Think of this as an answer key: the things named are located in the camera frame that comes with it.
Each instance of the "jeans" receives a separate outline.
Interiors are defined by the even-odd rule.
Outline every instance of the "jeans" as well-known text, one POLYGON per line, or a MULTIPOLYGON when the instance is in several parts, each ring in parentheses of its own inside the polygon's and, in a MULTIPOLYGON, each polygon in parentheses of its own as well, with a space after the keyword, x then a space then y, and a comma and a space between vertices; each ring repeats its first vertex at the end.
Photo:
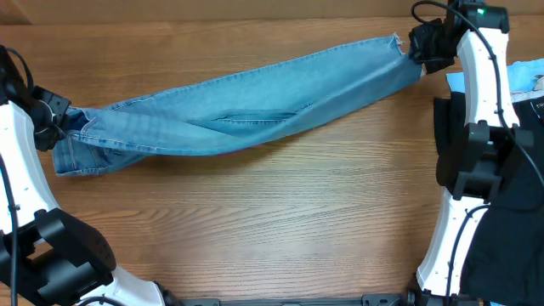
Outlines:
MULTIPOLYGON (((507 68, 507 71, 510 92, 529 92, 535 88, 541 75, 544 75, 544 59, 515 62, 507 68)), ((465 78, 462 72, 450 73, 446 77, 452 92, 465 92, 465 78)))
POLYGON ((422 67, 399 43, 378 37, 100 110, 70 108, 55 171, 111 173, 150 155, 212 156, 318 127, 419 80, 422 67))

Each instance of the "black clamp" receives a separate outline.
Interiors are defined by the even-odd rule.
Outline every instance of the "black clamp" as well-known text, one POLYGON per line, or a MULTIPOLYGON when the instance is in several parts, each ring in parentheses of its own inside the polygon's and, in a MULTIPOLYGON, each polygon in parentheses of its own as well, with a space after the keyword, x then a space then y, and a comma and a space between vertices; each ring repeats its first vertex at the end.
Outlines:
MULTIPOLYGON (((533 133, 518 127, 511 130, 530 152, 533 133)), ((469 123, 440 153, 436 180, 455 200, 471 196, 487 203, 507 188, 523 161, 523 153, 505 127, 490 127, 485 121, 469 123)))
MULTIPOLYGON (((113 281, 113 251, 93 227, 55 208, 39 211, 19 228, 17 292, 36 306, 73 305, 95 288, 113 281), (51 249, 30 259, 34 244, 44 239, 51 249)), ((0 281, 7 286, 11 271, 11 233, 0 231, 0 281)))
POLYGON ((48 113, 50 113, 48 124, 34 131, 36 149, 40 151, 52 150, 57 141, 65 137, 60 127, 62 127, 71 102, 67 98, 39 86, 33 88, 32 97, 45 104, 49 109, 48 113))
MULTIPOLYGON (((505 8, 485 5, 483 0, 449 1, 449 5, 468 19, 476 28, 510 31, 508 12, 505 8)), ((410 32, 410 57, 418 64, 425 65, 428 74, 435 73, 455 64, 457 45, 469 27, 448 11, 442 19, 426 22, 410 32)))
POLYGON ((476 297, 465 294, 452 294, 451 297, 434 295, 429 290, 422 290, 415 275, 412 276, 405 293, 402 295, 401 305, 405 306, 444 306, 446 299, 450 299, 451 306, 480 306, 476 297))

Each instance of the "denim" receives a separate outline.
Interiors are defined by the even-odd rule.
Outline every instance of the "denim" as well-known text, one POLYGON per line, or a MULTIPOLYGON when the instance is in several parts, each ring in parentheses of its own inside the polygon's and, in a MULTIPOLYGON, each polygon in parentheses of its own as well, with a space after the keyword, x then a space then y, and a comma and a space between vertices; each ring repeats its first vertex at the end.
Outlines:
MULTIPOLYGON (((539 76, 544 75, 544 59, 515 62, 507 68, 511 93, 529 92, 535 88, 539 76)), ((462 72, 446 76, 452 92, 465 93, 465 79, 462 72)))
POLYGON ((378 37, 103 109, 70 108, 55 171, 111 173, 150 155, 214 156, 316 128, 419 80, 422 67, 399 44, 378 37))

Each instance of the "black cable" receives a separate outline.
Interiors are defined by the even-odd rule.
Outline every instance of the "black cable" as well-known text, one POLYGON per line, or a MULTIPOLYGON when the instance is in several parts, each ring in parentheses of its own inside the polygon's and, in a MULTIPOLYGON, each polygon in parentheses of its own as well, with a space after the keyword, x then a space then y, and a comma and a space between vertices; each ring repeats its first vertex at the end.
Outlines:
MULTIPOLYGON (((495 70, 495 80, 496 80, 496 99, 497 99, 497 115, 499 116, 499 121, 501 122, 501 125, 506 129, 507 136, 514 142, 514 144, 518 147, 518 149, 522 152, 524 158, 529 162, 530 166, 535 171, 536 175, 538 176, 538 179, 541 182, 541 187, 544 189, 544 177, 542 177, 542 173, 538 169, 538 166, 535 164, 533 159, 530 157, 529 153, 524 149, 524 147, 516 140, 516 137, 513 135, 512 131, 510 131, 510 128, 508 127, 506 120, 504 119, 504 110, 502 109, 502 89, 501 89, 501 75, 499 72, 499 64, 496 59, 496 55, 493 53, 493 48, 490 46, 487 39, 485 39, 482 32, 474 25, 470 20, 468 20, 465 16, 463 16, 460 12, 453 9, 453 5, 447 6, 442 3, 437 3, 435 1, 419 1, 417 3, 414 3, 414 5, 411 7, 411 13, 414 18, 424 24, 427 24, 428 21, 422 20, 419 18, 416 14, 416 8, 423 4, 429 4, 433 5, 442 9, 445 9, 451 13, 453 13, 455 16, 457 16, 459 19, 461 19, 468 28, 470 28, 471 31, 474 31, 478 38, 481 40, 481 42, 485 45, 485 48, 487 49, 487 52, 490 54, 490 60, 493 63, 493 68, 495 70)), ((541 201, 539 205, 536 205, 533 208, 530 209, 516 209, 511 207, 502 207, 502 206, 491 206, 491 205, 483 205, 479 207, 475 207, 470 212, 467 212, 467 216, 463 219, 461 228, 457 232, 456 240, 453 245, 453 249, 451 250, 451 257, 449 262, 449 269, 448 269, 448 281, 446 284, 446 306, 450 306, 450 290, 451 290, 451 278, 453 276, 453 269, 454 269, 454 261, 456 256, 457 247, 459 245, 459 240, 461 239, 462 232, 465 229, 465 226, 467 225, 468 220, 473 216, 474 213, 476 213, 478 210, 485 209, 485 208, 493 208, 493 209, 504 209, 511 213, 535 213, 536 211, 540 210, 543 207, 544 202, 541 201)))
POLYGON ((100 303, 100 305, 102 305, 104 303, 108 303, 111 306, 124 306, 121 303, 119 303, 119 302, 117 302, 115 300, 112 300, 111 298, 107 298, 107 297, 90 297, 90 298, 87 298, 87 299, 83 300, 83 303, 80 303, 79 306, 87 306, 90 303, 95 303, 95 302, 100 303))
POLYGON ((17 265, 19 263, 19 220, 17 219, 17 206, 15 205, 14 194, 9 183, 8 170, 0 154, 0 170, 2 171, 3 187, 8 198, 8 209, 11 215, 11 305, 17 306, 17 265))
POLYGON ((32 78, 31 70, 28 68, 28 65, 26 65, 25 60, 23 57, 19 54, 19 52, 15 51, 13 48, 6 48, 9 52, 17 56, 23 64, 23 67, 25 68, 25 74, 26 74, 26 87, 28 88, 28 92, 32 94, 32 90, 34 89, 34 79, 32 78))

